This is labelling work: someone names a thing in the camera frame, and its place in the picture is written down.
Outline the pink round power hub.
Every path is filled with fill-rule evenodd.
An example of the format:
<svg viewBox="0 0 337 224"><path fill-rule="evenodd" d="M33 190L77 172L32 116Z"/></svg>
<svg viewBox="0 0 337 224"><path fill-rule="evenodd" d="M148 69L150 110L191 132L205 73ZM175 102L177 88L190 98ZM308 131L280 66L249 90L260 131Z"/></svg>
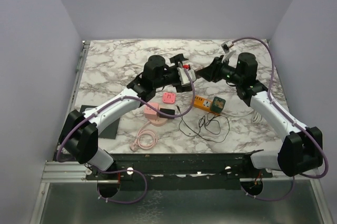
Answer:
<svg viewBox="0 0 337 224"><path fill-rule="evenodd" d="M168 122L167 118L158 117L156 119L149 119L149 122L153 126L163 126Z"/></svg>

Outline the green cube socket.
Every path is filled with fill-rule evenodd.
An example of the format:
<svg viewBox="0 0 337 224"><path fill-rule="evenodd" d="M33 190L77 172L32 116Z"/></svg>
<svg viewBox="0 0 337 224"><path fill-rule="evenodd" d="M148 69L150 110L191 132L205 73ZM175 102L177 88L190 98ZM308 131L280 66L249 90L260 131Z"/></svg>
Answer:
<svg viewBox="0 0 337 224"><path fill-rule="evenodd" d="M213 113L221 113L225 107L225 104L225 99L215 96L210 106L210 111Z"/></svg>

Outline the coral pink square charger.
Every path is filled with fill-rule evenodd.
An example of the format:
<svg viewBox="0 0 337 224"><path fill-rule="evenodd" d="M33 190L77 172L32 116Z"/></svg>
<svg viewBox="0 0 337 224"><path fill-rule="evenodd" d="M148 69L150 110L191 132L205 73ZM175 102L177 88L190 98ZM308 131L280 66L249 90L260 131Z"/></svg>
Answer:
<svg viewBox="0 0 337 224"><path fill-rule="evenodd" d="M170 92L164 92L162 96L162 102L165 104L174 104L176 101L176 94Z"/></svg>

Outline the orange power strip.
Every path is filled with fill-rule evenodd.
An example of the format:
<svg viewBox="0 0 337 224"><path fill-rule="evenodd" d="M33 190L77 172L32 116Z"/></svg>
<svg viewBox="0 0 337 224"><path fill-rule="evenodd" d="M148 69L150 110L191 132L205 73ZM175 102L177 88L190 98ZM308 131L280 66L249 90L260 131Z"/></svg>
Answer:
<svg viewBox="0 0 337 224"><path fill-rule="evenodd" d="M194 101L193 101L193 106L197 109L200 109L205 112L211 112L216 115L220 115L219 113L216 113L215 111L211 111L211 105L212 101L209 99L205 99L201 96L195 96Z"/></svg>

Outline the pink cube socket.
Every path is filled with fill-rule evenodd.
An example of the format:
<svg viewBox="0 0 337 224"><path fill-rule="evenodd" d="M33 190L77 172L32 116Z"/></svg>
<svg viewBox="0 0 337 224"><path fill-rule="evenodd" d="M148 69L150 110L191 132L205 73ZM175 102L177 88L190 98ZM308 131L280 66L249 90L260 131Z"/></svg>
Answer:
<svg viewBox="0 0 337 224"><path fill-rule="evenodd" d="M144 116L148 120L155 120L157 118L157 110L160 109L160 106L158 103L154 102L149 103L149 105L152 106L154 110L151 107L144 105Z"/></svg>

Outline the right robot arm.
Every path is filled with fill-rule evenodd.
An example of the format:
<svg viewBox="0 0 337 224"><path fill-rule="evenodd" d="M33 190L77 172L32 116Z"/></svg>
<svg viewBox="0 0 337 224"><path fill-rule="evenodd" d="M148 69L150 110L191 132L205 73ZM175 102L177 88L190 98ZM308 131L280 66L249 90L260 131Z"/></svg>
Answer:
<svg viewBox="0 0 337 224"><path fill-rule="evenodd" d="M247 177L254 177L261 169L282 171L289 177L320 167L323 164L322 132L317 127L307 127L294 118L268 93L267 87L257 80L255 55L241 53L235 67L229 59L216 57L212 63L196 71L198 78L217 83L227 81L235 86L238 97L259 113L274 129L282 145L275 151L255 151L242 163Z"/></svg>

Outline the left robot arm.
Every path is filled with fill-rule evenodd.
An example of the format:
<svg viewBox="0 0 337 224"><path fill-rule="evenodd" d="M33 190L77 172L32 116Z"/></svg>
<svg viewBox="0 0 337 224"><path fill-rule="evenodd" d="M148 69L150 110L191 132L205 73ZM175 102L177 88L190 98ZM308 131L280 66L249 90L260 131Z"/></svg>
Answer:
<svg viewBox="0 0 337 224"><path fill-rule="evenodd" d="M98 169L105 179L116 174L113 157L98 146L98 136L110 124L126 113L146 105L161 114L149 101L155 97L156 90L171 85L178 92L195 92L193 83L196 75L190 67L185 68L183 54L170 58L171 66L165 58L152 55L144 64L143 71L131 81L116 97L83 113L74 110L65 120L59 137L58 162L62 159L62 150L66 150L78 163L88 163Z"/></svg>

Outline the black power adapter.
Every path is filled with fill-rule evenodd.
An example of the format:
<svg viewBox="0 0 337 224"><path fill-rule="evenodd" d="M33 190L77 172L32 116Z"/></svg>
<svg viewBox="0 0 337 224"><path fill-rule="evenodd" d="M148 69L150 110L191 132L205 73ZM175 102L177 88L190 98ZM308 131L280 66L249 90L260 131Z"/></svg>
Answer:
<svg viewBox="0 0 337 224"><path fill-rule="evenodd" d="M165 119L174 119L175 118L175 110L160 108L158 116L160 118L165 118Z"/></svg>

